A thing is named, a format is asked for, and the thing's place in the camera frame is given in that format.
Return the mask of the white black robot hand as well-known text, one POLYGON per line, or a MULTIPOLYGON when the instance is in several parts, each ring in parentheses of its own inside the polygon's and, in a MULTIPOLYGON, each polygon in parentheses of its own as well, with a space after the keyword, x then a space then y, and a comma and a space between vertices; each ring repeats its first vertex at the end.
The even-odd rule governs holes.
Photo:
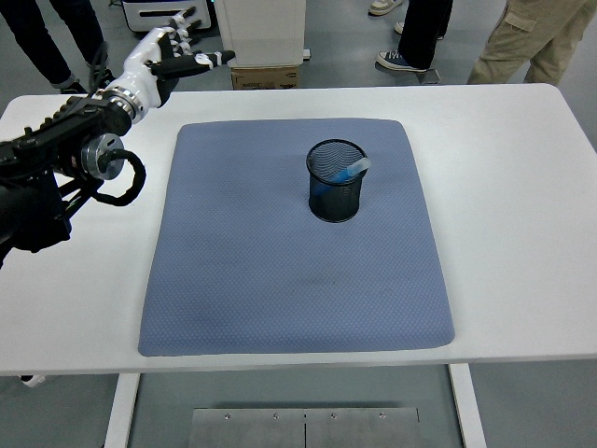
POLYGON ((125 60, 123 74, 110 84, 109 90, 122 94, 138 117, 163 106, 179 79, 209 72, 235 58, 232 50, 205 53, 193 48, 200 25, 195 10, 181 10, 152 29, 125 60))

